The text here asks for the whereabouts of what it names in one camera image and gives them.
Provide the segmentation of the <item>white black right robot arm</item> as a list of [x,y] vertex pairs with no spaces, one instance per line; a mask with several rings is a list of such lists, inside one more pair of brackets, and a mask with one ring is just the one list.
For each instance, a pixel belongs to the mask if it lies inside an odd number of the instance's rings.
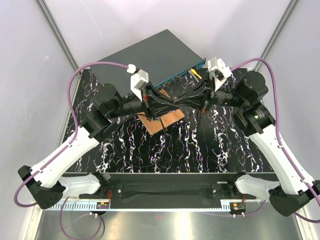
[[247,71],[235,87],[217,88],[219,79],[211,77],[202,86],[174,99],[174,104],[206,111],[212,105],[235,107],[232,118],[245,136],[259,148],[276,174],[269,181],[239,172],[224,189],[232,198],[251,195],[271,203],[282,216],[297,214],[311,200],[320,199],[320,182],[309,175],[280,135],[278,117],[262,104],[268,93],[264,76]]

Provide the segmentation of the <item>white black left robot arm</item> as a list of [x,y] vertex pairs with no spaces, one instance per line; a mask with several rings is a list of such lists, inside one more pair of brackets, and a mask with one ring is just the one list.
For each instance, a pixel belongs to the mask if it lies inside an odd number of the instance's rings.
[[145,113],[157,119],[179,107],[172,98],[148,83],[140,96],[122,97],[113,84],[105,84],[92,98],[92,107],[82,122],[75,122],[73,134],[44,160],[18,170],[35,205],[46,210],[68,197],[102,199],[108,194],[109,179],[94,171],[84,176],[64,177],[64,173],[84,154],[97,147],[118,128],[118,117]]

